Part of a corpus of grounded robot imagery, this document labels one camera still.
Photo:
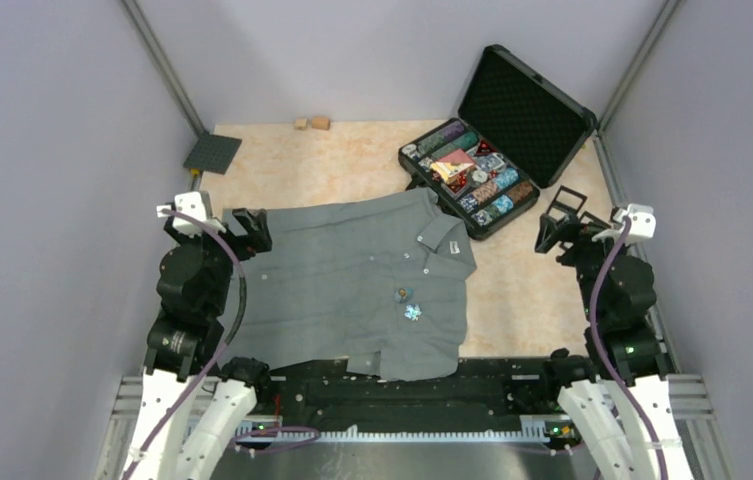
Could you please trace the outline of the grey button shirt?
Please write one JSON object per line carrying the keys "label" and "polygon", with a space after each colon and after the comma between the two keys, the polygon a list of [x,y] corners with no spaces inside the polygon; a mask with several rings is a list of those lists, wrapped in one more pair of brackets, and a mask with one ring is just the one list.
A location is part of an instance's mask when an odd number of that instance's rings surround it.
{"label": "grey button shirt", "polygon": [[[464,223],[427,189],[275,209],[270,252],[244,264],[243,323],[225,359],[271,368],[340,357],[354,374],[418,381],[453,374],[476,261]],[[405,303],[398,288],[413,290]],[[407,304],[422,310],[416,322]]]}

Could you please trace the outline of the round portrait pin badge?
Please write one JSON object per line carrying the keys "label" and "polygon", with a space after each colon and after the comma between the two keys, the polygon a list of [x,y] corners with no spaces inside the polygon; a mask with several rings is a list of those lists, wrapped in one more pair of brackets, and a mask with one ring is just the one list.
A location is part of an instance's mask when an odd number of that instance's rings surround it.
{"label": "round portrait pin badge", "polygon": [[395,292],[395,300],[399,303],[407,302],[412,296],[413,290],[410,288],[398,288]]}

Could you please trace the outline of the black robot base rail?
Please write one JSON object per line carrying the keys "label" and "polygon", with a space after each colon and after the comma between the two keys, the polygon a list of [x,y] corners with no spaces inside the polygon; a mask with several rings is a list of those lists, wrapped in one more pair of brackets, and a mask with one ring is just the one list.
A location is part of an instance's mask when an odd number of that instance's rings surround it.
{"label": "black robot base rail", "polygon": [[552,391],[563,359],[460,359],[455,373],[402,382],[344,360],[273,370],[237,442],[495,442],[562,449],[582,436]]}

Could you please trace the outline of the blue glitter leaf brooch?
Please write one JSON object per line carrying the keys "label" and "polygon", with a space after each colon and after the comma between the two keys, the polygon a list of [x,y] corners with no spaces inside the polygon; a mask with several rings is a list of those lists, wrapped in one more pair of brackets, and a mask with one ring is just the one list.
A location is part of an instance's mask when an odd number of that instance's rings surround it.
{"label": "blue glitter leaf brooch", "polygon": [[404,310],[404,317],[409,321],[416,322],[420,319],[422,310],[418,304],[407,304]]}

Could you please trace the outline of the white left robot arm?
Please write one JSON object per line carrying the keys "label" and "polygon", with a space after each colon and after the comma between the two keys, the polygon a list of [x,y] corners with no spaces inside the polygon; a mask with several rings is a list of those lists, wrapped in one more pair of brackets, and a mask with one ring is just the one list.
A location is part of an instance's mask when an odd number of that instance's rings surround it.
{"label": "white left robot arm", "polygon": [[121,476],[208,479],[249,413],[271,404],[267,364],[219,363],[246,310],[243,263],[272,248],[263,209],[235,209],[237,235],[205,191],[155,208],[175,245],[161,259],[160,310],[146,338],[141,400]]}

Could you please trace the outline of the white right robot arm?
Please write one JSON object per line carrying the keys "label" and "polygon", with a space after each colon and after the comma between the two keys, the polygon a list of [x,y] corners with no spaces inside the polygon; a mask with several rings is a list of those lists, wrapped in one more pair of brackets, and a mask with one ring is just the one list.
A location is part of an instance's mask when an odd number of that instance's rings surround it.
{"label": "white right robot arm", "polygon": [[588,354],[553,353],[538,397],[568,417],[600,479],[693,476],[673,417],[669,361],[647,319],[657,301],[654,271],[628,252],[656,226],[652,208],[634,203],[613,209],[607,222],[557,200],[540,217],[535,250],[559,246],[557,262],[574,269]]}

